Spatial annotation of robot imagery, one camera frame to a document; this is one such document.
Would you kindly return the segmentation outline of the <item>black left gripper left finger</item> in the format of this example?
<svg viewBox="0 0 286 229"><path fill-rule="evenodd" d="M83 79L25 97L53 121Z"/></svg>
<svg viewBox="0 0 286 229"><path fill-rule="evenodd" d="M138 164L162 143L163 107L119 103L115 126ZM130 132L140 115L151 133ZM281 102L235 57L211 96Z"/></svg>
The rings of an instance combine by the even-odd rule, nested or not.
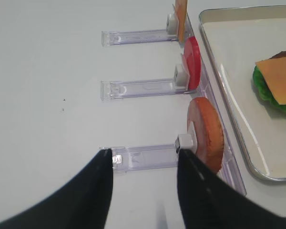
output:
<svg viewBox="0 0 286 229"><path fill-rule="evenodd" d="M0 229L103 229L113 190L112 150L102 149L55 193Z"/></svg>

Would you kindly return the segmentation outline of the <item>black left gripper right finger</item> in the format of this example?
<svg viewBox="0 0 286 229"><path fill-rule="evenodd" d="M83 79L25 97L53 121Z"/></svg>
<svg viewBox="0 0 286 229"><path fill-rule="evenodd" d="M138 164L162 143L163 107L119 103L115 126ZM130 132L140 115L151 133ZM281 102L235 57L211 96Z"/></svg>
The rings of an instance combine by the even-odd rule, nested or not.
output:
<svg viewBox="0 0 286 229"><path fill-rule="evenodd" d="M286 229L286 218L232 189L188 149L178 152L177 192L187 229Z"/></svg>

